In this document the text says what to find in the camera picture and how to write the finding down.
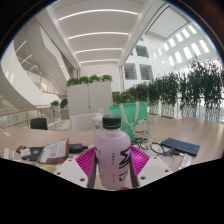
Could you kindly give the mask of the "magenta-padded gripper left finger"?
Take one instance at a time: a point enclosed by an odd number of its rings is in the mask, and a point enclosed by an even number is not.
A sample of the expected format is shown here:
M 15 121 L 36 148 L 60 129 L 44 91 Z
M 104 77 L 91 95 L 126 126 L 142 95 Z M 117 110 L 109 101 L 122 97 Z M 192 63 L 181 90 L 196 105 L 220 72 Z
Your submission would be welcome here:
M 96 179 L 95 148 L 88 149 L 77 158 L 68 158 L 54 174 L 81 187 L 93 189 Z

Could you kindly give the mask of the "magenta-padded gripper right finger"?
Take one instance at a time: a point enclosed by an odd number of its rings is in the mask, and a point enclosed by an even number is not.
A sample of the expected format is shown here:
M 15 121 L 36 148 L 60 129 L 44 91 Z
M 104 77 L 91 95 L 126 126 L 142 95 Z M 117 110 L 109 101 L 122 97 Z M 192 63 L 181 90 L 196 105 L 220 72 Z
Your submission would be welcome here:
M 146 186 L 173 173 L 158 156 L 149 156 L 134 146 L 130 149 L 130 176 L 133 188 Z

